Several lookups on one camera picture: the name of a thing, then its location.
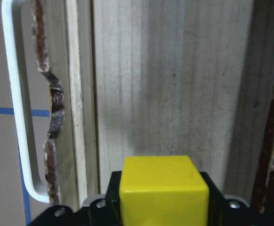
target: white plastic piece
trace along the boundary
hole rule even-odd
[[[49,203],[47,186],[38,170],[28,93],[21,25],[21,7],[25,1],[2,0],[3,31],[24,183],[31,197]]]

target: screw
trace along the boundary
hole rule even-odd
[[[99,201],[98,203],[96,203],[96,207],[97,208],[103,208],[105,207],[106,203],[105,203],[105,199]]]
[[[60,216],[64,215],[65,213],[66,213],[66,210],[64,207],[62,207],[62,208],[59,208],[57,211],[55,211],[54,216],[60,217]]]
[[[236,201],[236,200],[230,201],[229,202],[229,206],[232,209],[239,209],[241,207],[240,203],[238,201]]]

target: yellow block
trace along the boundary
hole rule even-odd
[[[209,189],[188,156],[127,157],[120,182],[124,226],[206,226]]]

